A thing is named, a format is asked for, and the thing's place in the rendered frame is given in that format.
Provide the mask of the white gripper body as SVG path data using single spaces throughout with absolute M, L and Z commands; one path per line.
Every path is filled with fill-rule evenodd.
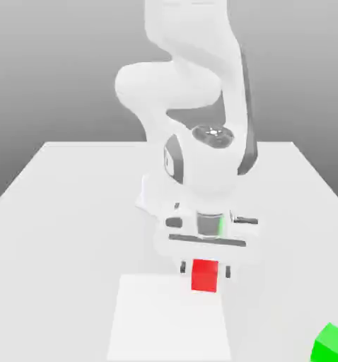
M 257 238 L 250 236 L 246 246 L 221 245 L 204 241 L 171 240 L 169 232 L 157 230 L 153 243 L 158 254 L 177 262 L 189 259 L 207 259 L 223 264 L 250 264 L 257 261 Z

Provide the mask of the small red cube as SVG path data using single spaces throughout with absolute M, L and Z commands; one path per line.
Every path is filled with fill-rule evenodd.
M 194 259 L 191 288 L 193 291 L 217 292 L 218 262 Z

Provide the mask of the small green cube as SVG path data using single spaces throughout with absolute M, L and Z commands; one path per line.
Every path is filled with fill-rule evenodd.
M 328 323 L 316 337 L 310 362 L 338 362 L 338 327 Z

